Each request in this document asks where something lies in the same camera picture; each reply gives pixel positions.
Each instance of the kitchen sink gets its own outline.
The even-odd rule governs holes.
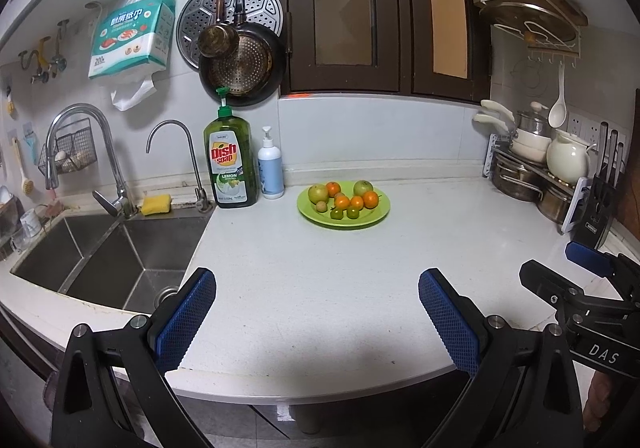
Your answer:
[[[195,208],[129,220],[65,217],[11,272],[79,300],[151,314],[177,292],[209,217]]]

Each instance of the green dish soap bottle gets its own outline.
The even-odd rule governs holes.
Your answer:
[[[218,118],[204,129],[213,196],[220,208],[251,206],[258,199],[251,126],[234,116],[226,104],[229,88],[221,87],[217,92],[222,99]]]

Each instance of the paper towel package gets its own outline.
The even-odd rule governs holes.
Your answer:
[[[166,69],[174,21],[175,0],[139,0],[96,28],[89,78],[102,78],[121,111],[155,92],[151,75]]]

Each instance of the dish soap bottle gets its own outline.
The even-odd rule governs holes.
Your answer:
[[[204,149],[213,196],[220,208],[251,206],[258,199],[251,127],[234,116],[226,104],[228,87],[217,93],[222,99],[218,118],[204,129]]]
[[[271,127],[263,127],[264,138],[262,148],[258,151],[258,171],[262,195],[267,199],[277,199],[284,194],[284,177],[282,175],[282,153],[273,146],[269,135]]]

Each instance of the blue gripper pad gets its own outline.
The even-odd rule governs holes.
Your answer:
[[[460,298],[437,269],[427,269],[421,274],[418,282],[420,302],[429,314],[456,368],[464,370],[473,378],[480,365],[478,336],[449,298],[447,289],[449,294],[453,292],[452,296]]]
[[[599,277],[613,275],[613,265],[605,253],[570,242],[566,245],[564,254],[569,261],[591,271],[594,275]]]
[[[158,372],[164,374],[178,368],[215,298],[213,273],[198,268],[177,295],[165,299],[158,307],[151,320],[156,319],[159,327],[151,327],[148,337]]]

